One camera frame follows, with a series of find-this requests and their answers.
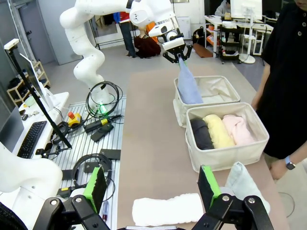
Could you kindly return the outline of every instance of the brown table surface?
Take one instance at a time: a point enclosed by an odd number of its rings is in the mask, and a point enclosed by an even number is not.
[[[212,67],[190,66],[194,76],[214,75]],[[134,226],[132,206],[135,199],[170,199],[186,193],[199,193],[185,142],[185,129],[176,120],[173,99],[174,78],[178,66],[169,69],[137,73],[131,77],[127,93],[125,125],[121,150],[118,228]],[[228,78],[243,101],[250,101],[254,90],[241,79]],[[288,230],[289,226],[273,179],[264,159],[248,165],[264,198],[271,205],[270,218],[275,230]],[[229,170],[214,172],[220,186],[224,186]],[[178,227],[192,229],[195,223]],[[235,229],[225,225],[222,229]]]

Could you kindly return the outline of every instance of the metal table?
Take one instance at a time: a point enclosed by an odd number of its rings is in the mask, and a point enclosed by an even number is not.
[[[126,108],[126,96],[119,101],[117,109],[113,112],[112,115],[124,115]],[[69,106],[69,112],[80,113],[80,115],[85,118],[88,113],[85,107],[85,102],[83,103],[74,103]],[[89,124],[94,122],[95,119],[91,119],[87,121],[85,124]],[[123,134],[123,122],[124,118],[116,120],[116,123],[113,123],[114,129],[99,142],[94,142],[91,140],[92,131],[90,133],[86,133],[83,128],[80,128],[78,131],[73,132],[67,136],[67,140],[71,143],[72,149],[66,150],[60,153],[59,156],[54,157],[50,156],[49,158],[53,160],[62,170],[73,169],[77,160],[88,154],[99,153],[101,149],[111,149],[111,150],[120,150],[122,143],[122,134]],[[109,211],[108,211],[108,219],[107,225],[112,229],[117,229],[117,205],[118,205],[118,182],[119,182],[119,167],[120,161],[112,161],[112,180],[114,181],[114,185],[111,182],[109,187],[107,188],[104,200],[109,198],[113,192],[113,186],[115,186],[115,192],[108,200],[109,202]],[[85,184],[91,177],[91,173],[86,174],[83,172],[84,164],[81,165],[79,170],[79,178],[78,184]],[[73,181],[62,181],[60,188],[74,186]]]

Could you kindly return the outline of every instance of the black keyboard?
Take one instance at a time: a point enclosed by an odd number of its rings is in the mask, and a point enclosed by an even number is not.
[[[29,129],[27,136],[19,149],[17,154],[18,157],[30,159],[32,158],[35,146],[42,134],[47,121],[34,122]]]

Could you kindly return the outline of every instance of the dark gray towel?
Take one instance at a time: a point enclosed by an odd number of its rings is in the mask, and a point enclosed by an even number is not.
[[[190,122],[197,147],[200,150],[214,149],[206,122],[200,118],[192,119]]]

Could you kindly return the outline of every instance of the red jacket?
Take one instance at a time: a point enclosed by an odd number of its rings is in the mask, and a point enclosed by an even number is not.
[[[129,20],[129,14],[126,12],[120,12],[120,21]]]

